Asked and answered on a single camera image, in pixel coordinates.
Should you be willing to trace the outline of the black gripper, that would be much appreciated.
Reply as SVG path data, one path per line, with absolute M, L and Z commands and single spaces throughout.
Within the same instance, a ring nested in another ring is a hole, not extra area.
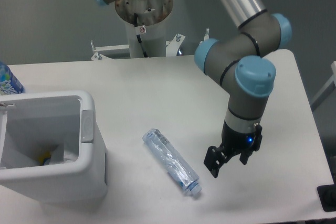
M 252 131 L 242 133 L 234 130 L 224 121 L 222 129 L 222 143 L 219 147 L 210 146 L 207 149 L 204 165 L 214 178 L 218 177 L 220 168 L 228 163 L 230 158 L 239 155 L 239 160 L 246 165 L 253 152 L 260 149 L 262 141 L 262 126 L 258 123 L 252 125 Z

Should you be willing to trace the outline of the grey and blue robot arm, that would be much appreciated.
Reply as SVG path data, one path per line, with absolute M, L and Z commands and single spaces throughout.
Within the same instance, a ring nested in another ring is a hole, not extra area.
M 131 26 L 130 54 L 134 58 L 163 56 L 165 42 L 152 42 L 149 28 L 171 12 L 170 0 L 96 0 L 115 4 L 119 16 Z M 204 40 L 196 49 L 198 68 L 229 94 L 220 146 L 208 148 L 204 165 L 217 177 L 232 157 L 243 164 L 260 149 L 260 124 L 274 87 L 275 66 L 266 55 L 285 46 L 292 36 L 289 20 L 270 14 L 261 0 L 221 0 L 239 34 L 228 42 Z

